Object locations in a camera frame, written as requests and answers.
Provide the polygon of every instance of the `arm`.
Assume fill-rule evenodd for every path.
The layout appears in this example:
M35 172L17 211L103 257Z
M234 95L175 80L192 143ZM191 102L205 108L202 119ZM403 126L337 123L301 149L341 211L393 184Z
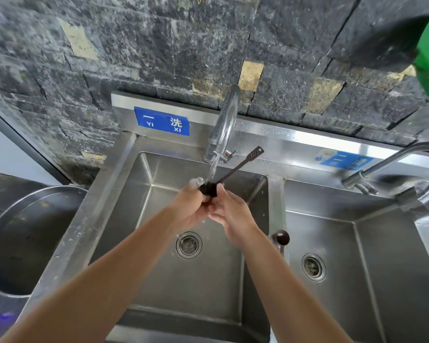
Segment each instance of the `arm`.
M202 220L212 208L195 185L89 265L32 312L0 343L103 342L132 302L172 236Z
M210 218L223 224L241 249L270 325L279 342L352 343L340 325L295 276L275 246L259 230L246 203L219 184L220 205Z

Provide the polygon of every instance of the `blue sign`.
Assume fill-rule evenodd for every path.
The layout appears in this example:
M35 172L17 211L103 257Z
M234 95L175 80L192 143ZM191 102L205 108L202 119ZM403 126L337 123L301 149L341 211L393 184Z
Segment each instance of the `blue sign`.
M176 116L141 107L134 107L133 110L139 126L189 136L190 123L185 116Z
M351 154L337 150L324 150L315 157L321 165L341 168L343 170L357 171L373 158L364 155Z

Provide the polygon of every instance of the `brown measuring spoon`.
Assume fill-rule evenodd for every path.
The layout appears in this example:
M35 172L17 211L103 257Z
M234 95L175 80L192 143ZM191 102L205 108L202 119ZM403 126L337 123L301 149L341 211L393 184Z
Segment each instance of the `brown measuring spoon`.
M251 153L246 155L246 159L243 160L240 164L238 164L234 169L232 169L229 173L227 173L223 178L219 179L216 183L213 182L207 182L205 184L200 185L199 190L202 192L203 195L208 195L211 197L216 197L217 191L216 191L216 185L219 183L224 183L224 181L229 178L232 174L234 174L237 170L239 170L241 167L245 166L248 162L253 161L256 159L259 155L263 154L264 149L262 147L257 147L254 149Z

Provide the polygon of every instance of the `metal rim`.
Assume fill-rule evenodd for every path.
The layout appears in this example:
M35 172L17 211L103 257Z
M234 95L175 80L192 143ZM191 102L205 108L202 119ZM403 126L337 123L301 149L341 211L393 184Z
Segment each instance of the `metal rim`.
M197 241L197 248L193 254L186 254L183 252L183 250L181 250L181 243L189 237L192 237ZM194 259L197 255L200 254L200 251L202 251L202 239L195 232L187 231L178 237L175 248L177 249L178 255L183 259Z
M24 201L26 198L28 198L28 197L30 197L32 195L35 195L35 194L37 194L37 193L39 193L41 191L45 191L45 190L49 190L49 189L54 189L54 188L70 188L70 189L81 190L81 191L84 191L86 193L88 192L88 190L86 190L84 188L81 188L81 187L77 187L75 185L54 185L54 186L51 186L51 187L44 187L44 188L35 190L34 192L31 192L30 194L25 195L24 197L20 198L16 202L14 202L10 207L6 208L6 210L3 211L0 214L0 220L2 219L2 217L6 216L6 213L8 213L8 211L10 211L17 204L19 204L19 202ZM3 292L3 291L0 290L0 295L4 296L4 297L10 297L10 298L26 298L26 297L30 297L32 294L30 293L30 294L26 294L26 295L16 295L16 294L9 294L9 293L6 293L6 292Z
M309 264L317 268L316 274L309 273ZM324 261L316 254L308 253L303 255L302 269L305 275L314 282L321 282L326 278L327 270Z

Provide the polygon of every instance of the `metal drain ring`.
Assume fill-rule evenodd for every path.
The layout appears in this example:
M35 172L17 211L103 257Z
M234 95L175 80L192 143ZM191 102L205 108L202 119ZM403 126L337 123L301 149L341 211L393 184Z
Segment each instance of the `metal drain ring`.
M305 275L315 282L321 282L326 278L326 265L316 254L308 253L303 255L302 269Z
M202 239L195 232L181 234L175 245L177 253L184 259L194 259L202 250Z

